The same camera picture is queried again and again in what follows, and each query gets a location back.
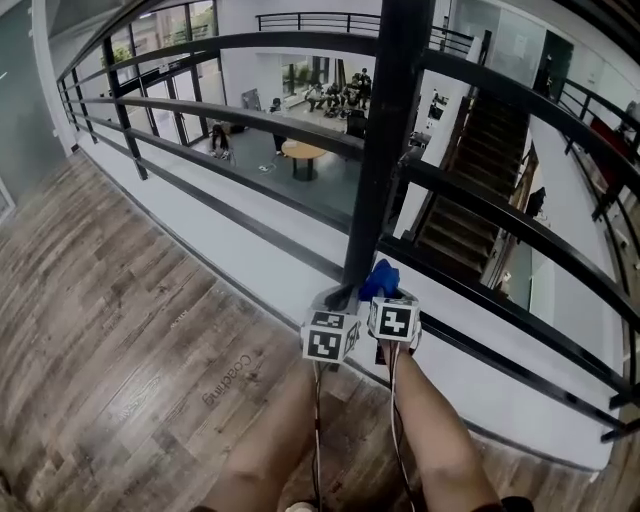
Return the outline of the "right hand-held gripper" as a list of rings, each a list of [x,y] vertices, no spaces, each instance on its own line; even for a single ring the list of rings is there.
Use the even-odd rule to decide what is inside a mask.
[[[409,350],[415,350],[422,332],[420,313],[420,303],[412,295],[374,297],[367,320],[369,335],[377,340],[402,343]]]

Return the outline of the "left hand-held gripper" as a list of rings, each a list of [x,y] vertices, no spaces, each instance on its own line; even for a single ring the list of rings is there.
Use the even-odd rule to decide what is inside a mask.
[[[358,292],[341,285],[319,292],[301,326],[303,357],[320,362],[343,362],[359,340],[361,322]]]

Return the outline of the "blue cloth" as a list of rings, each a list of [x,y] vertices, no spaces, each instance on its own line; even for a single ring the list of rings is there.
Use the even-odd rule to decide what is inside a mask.
[[[374,297],[399,297],[399,270],[392,267],[386,259],[381,259],[373,267],[359,289],[360,301],[371,301]]]

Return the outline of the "wooden railing with black bars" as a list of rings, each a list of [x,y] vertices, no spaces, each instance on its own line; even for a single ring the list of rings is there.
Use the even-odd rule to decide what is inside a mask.
[[[78,129],[92,132],[98,125],[98,120],[87,113],[89,99],[81,91],[82,82],[77,76],[78,63],[95,50],[101,50],[104,63],[99,73],[110,86],[105,102],[119,112],[138,105],[177,114],[218,118],[271,134],[291,136],[333,154],[361,160],[365,165],[365,175],[356,195],[354,219],[344,222],[336,216],[321,216],[323,223],[345,231],[349,237],[344,265],[335,266],[321,261],[320,269],[325,274],[340,277],[342,287],[356,289],[363,284],[365,272],[372,268],[376,252],[391,256],[501,318],[611,388],[611,409],[626,405],[640,408],[640,383],[633,376],[619,375],[533,314],[473,281],[465,273],[446,269],[433,256],[414,247],[404,238],[393,237],[388,231],[388,218],[398,185],[407,182],[428,186],[434,194],[460,204],[541,252],[588,287],[621,316],[631,332],[636,332],[640,330],[640,311],[634,308],[626,290],[608,278],[577,249],[498,196],[422,161],[417,151],[409,146],[410,115],[417,108],[417,79],[425,70],[460,79],[477,92],[488,92],[524,113],[539,116],[573,142],[584,145],[596,157],[615,166],[622,183],[633,191],[640,191],[640,172],[599,134],[537,92],[480,64],[429,49],[426,45],[426,12],[417,5],[412,5],[408,11],[393,9],[384,12],[380,16],[383,34],[378,38],[324,31],[258,31],[189,39],[178,45],[117,60],[111,44],[112,36],[161,2],[133,0],[120,8],[57,78],[67,115]],[[309,122],[277,120],[259,111],[198,101],[145,96],[135,98],[131,96],[132,84],[120,83],[117,78],[121,68],[135,67],[151,60],[168,58],[169,73],[177,74],[218,58],[224,50],[273,45],[347,51],[379,57],[386,71],[399,71],[405,97],[398,99],[387,91],[388,76],[377,78],[374,82],[373,117],[366,127],[365,138],[359,139],[346,134],[330,134]]]

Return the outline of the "person's left forearm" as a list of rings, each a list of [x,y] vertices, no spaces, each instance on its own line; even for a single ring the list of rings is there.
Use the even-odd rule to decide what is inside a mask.
[[[230,451],[201,504],[192,512],[277,512],[292,472],[314,436],[316,380],[301,359]]]

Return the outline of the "person's right forearm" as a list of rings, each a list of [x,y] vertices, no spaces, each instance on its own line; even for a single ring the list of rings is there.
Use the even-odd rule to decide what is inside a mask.
[[[455,409],[416,361],[382,344],[428,512],[503,512],[479,452]]]

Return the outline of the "round wooden table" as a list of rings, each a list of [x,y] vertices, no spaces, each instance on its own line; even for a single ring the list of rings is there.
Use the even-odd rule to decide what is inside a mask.
[[[309,182],[315,179],[314,162],[327,151],[307,143],[287,139],[282,145],[284,156],[292,160],[294,179]]]

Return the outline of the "dark wooden staircase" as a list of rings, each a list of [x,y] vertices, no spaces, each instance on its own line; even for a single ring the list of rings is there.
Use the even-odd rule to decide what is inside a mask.
[[[488,92],[478,92],[446,170],[517,204],[523,195],[519,173],[528,123],[526,113]],[[498,287],[510,236],[460,204],[430,193],[402,237],[446,269]]]

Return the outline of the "red table cover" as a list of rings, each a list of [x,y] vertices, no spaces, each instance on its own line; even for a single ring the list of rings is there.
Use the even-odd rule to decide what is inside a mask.
[[[598,116],[593,117],[590,122],[590,127],[594,132],[599,134],[612,147],[614,147],[628,161],[633,162],[633,152],[622,134],[612,129]]]

